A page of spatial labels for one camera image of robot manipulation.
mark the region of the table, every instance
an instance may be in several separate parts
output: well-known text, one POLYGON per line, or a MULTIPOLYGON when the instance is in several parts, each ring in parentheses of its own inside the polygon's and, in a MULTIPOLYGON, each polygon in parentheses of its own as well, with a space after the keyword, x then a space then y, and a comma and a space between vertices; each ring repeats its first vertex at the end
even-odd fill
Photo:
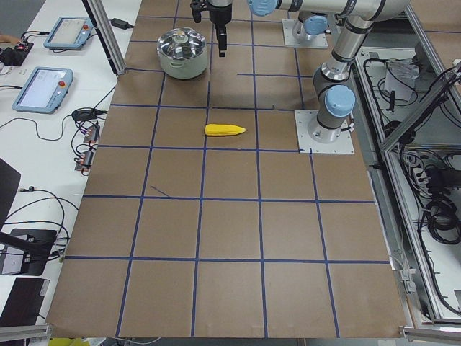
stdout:
MULTIPOLYGON (((109 17, 118 17, 134 23, 140 0, 106 0, 103 1, 109 17)), ((83 16, 87 14, 80 1, 47 0, 30 25, 30 30, 49 31, 59 16, 83 16)), ((125 54, 132 30, 114 28, 120 49, 125 54)), ((28 55, 23 66, 13 68, 11 73, 0 76, 0 84, 21 86, 30 72, 36 66, 70 68, 74 72, 73 84, 61 107, 52 115, 15 112, 11 104, 18 91, 14 89, 0 92, 0 123, 3 124, 14 117, 27 117, 39 123, 39 133, 46 138, 56 138, 61 133, 61 120, 79 107, 93 107, 117 83, 112 73, 98 37, 91 38, 82 50, 54 54, 45 49, 42 44, 44 37, 31 37, 34 48, 28 55)), ((99 109, 107 109, 110 95, 99 109)), ((0 157, 22 174, 21 187, 41 188, 54 192, 62 198, 67 198, 79 205, 87 181, 80 173, 73 170, 73 152, 70 142, 75 127, 69 118, 65 121, 63 138, 56 142, 41 141, 35 135, 34 125, 25 121, 15 121, 0 129, 0 157)), ((76 143, 82 141, 78 136, 76 143)), ((41 192, 18 193, 12 210, 16 210, 33 200, 49 197, 41 192)), ((71 232, 76 218, 76 211, 69 204, 66 207, 66 222, 64 226, 71 232)), ((48 220, 59 221, 61 210, 54 200, 35 204, 23 213, 18 213, 9 221, 48 220)), ((30 228, 47 228, 46 224, 26 225, 30 228)), ((15 226, 5 226, 3 231, 9 232, 15 226)), ((45 296, 40 314, 46 316, 50 308, 62 263, 49 262, 42 278, 50 280, 50 286, 45 296)), ((0 311, 8 298, 14 282, 14 277, 0 276, 0 311)))

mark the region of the touchscreen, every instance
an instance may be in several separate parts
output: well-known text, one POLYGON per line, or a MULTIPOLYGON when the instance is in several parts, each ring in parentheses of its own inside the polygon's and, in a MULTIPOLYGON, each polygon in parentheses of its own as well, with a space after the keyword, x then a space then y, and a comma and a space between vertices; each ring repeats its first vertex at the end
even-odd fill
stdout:
POLYGON ((65 71, 37 70, 18 105, 36 108, 47 107, 58 86, 58 82, 65 75, 65 71))

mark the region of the corn cob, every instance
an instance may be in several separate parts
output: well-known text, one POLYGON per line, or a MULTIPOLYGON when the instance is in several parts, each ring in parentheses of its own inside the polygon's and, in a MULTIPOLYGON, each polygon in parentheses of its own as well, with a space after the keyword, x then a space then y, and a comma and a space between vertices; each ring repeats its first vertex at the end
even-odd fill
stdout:
POLYGON ((237 125, 208 124, 205 126, 205 135, 207 136, 235 136, 245 131, 245 128, 237 125))

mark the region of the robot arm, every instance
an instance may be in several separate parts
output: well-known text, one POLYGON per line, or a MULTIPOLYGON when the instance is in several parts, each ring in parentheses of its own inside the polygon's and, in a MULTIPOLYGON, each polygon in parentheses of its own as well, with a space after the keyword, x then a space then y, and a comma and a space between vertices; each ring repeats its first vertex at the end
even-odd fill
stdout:
POLYGON ((410 0, 248 0, 256 16, 267 16, 276 9, 291 12, 332 13, 347 17, 344 29, 331 52, 331 58, 321 66, 321 73, 333 82, 349 77, 349 66, 370 32, 373 22, 394 18, 410 0))
POLYGON ((192 16, 196 23, 202 20, 202 11, 210 12, 210 20, 215 25, 218 38, 219 56, 223 58, 228 46, 225 26, 232 20, 232 0, 192 0, 192 16))
MULTIPOLYGON (((346 17, 331 57, 316 71, 313 83, 321 108, 308 126, 309 135, 318 142, 331 143, 341 132, 341 124, 354 107, 354 93, 347 86, 339 85, 349 78, 350 65, 374 22, 394 18, 409 4, 410 0, 247 0, 251 13, 267 16, 276 9, 300 12, 300 22, 309 13, 337 14, 346 17)), ((210 19, 216 26, 220 56, 224 56, 227 37, 225 25, 231 21, 232 0, 192 0, 193 4, 206 4, 210 19)), ((322 31, 322 23, 314 23, 312 35, 322 31)), ((301 34, 300 25, 294 35, 301 34)))

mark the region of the metal mounting plate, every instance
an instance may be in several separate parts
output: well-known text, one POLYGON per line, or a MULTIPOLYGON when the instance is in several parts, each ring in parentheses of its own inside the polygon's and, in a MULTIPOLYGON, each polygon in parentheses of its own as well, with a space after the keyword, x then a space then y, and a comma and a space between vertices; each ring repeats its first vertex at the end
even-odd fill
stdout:
MULTIPOLYGON (((313 140, 308 134, 309 122, 317 116, 317 110, 295 110, 297 144, 300 153, 309 154, 354 154, 351 133, 341 132, 336 141, 330 144, 323 144, 313 140)), ((344 121, 342 128, 347 128, 347 121, 344 121)))
POLYGON ((298 41, 293 37, 291 33, 293 26, 297 19, 283 19, 283 37, 285 38, 285 47, 291 48, 315 48, 315 49, 327 49, 328 42, 326 42, 325 34, 319 34, 316 38, 309 41, 298 41))

